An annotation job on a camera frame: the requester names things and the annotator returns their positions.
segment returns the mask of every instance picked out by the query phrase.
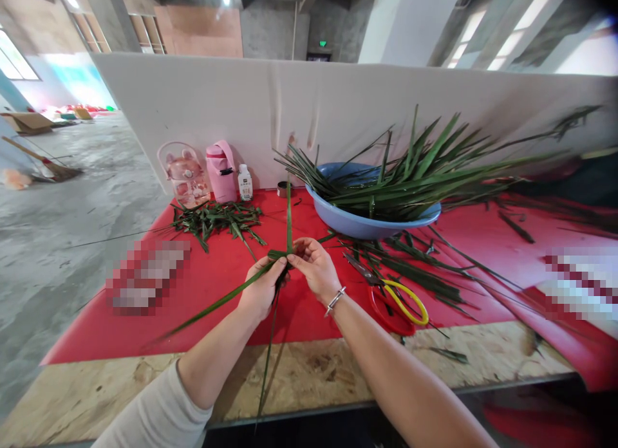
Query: plastic basin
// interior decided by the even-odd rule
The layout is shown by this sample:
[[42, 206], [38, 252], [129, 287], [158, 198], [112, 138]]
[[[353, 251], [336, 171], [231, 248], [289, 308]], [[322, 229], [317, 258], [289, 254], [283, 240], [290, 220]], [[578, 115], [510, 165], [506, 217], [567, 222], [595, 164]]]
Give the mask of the plastic basin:
[[[325, 177], [331, 179], [337, 178], [344, 174], [354, 173], [355, 171], [363, 171], [374, 168], [370, 165], [364, 165], [362, 163], [348, 163], [340, 169], [341, 165], [343, 165], [343, 162], [325, 163], [317, 168], [322, 172], [322, 174], [324, 174]], [[379, 172], [379, 168], [377, 168], [365, 176], [366, 178], [371, 178], [377, 176]], [[359, 183], [362, 181], [363, 179], [359, 178], [350, 182]], [[362, 216], [339, 209], [317, 195], [308, 184], [306, 184], [306, 188], [309, 194], [311, 194], [311, 197], [314, 198], [315, 211], [322, 221], [337, 232], [357, 239], [384, 239], [394, 236], [404, 229], [429, 226], [436, 221], [436, 219], [438, 219], [440, 212], [442, 211], [442, 206], [438, 202], [423, 212], [420, 218], [415, 221], [406, 221], [404, 223], [378, 221], [376, 219], [363, 218]]]

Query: grey sleeve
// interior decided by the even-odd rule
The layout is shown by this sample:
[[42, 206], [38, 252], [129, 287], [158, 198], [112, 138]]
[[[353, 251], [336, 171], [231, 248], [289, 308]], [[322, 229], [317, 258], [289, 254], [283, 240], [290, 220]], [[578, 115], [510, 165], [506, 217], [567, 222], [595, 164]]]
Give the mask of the grey sleeve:
[[187, 395], [178, 361], [152, 381], [94, 443], [93, 448], [192, 448], [212, 414]]

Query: silver bracelet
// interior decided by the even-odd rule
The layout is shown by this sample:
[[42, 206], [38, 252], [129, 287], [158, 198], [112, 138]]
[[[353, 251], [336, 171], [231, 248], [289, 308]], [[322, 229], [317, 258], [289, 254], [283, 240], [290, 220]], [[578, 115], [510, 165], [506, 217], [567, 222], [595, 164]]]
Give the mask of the silver bracelet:
[[328, 306], [326, 307], [326, 313], [324, 314], [324, 317], [330, 315], [330, 312], [333, 310], [333, 308], [335, 308], [335, 303], [337, 303], [339, 301], [339, 299], [343, 296], [343, 294], [346, 293], [346, 288], [342, 287], [341, 289], [339, 289], [337, 291], [337, 295], [335, 295], [335, 298], [332, 299], [332, 301], [328, 304]]

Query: red scissors handle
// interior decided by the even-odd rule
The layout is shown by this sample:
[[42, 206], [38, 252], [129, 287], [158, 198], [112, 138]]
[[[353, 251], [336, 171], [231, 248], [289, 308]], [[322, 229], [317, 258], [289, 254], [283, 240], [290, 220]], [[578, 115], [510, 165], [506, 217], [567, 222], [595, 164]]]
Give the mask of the red scissors handle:
[[369, 302], [371, 303], [371, 307], [373, 308], [373, 311], [377, 315], [378, 320], [382, 323], [382, 326], [385, 327], [388, 331], [395, 332], [396, 334], [399, 334], [404, 337], [409, 337], [410, 335], [414, 335], [414, 333], [416, 332], [414, 324], [412, 324], [408, 320], [408, 318], [401, 312], [397, 303], [395, 303], [389, 295], [387, 295], [386, 297], [379, 295], [378, 298], [384, 304], [390, 306], [391, 309], [395, 313], [397, 313], [401, 318], [403, 318], [403, 320], [405, 320], [407, 324], [407, 327], [405, 328], [400, 327], [397, 324], [394, 324], [392, 319], [388, 319], [388, 317], [384, 316], [384, 314], [380, 311], [380, 308], [378, 308], [377, 303], [375, 302], [376, 295], [373, 292], [373, 287], [370, 286], [369, 287]]

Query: pixelated area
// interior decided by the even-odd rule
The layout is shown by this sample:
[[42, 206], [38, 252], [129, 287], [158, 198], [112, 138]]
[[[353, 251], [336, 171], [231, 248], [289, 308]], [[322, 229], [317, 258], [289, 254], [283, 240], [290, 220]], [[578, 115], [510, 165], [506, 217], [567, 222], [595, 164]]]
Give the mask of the pixelated area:
[[618, 339], [618, 248], [552, 249], [545, 262], [556, 273], [537, 285], [545, 294], [547, 317], [574, 316]]
[[136, 241], [106, 279], [107, 302], [119, 315], [151, 315], [188, 268], [188, 241]]

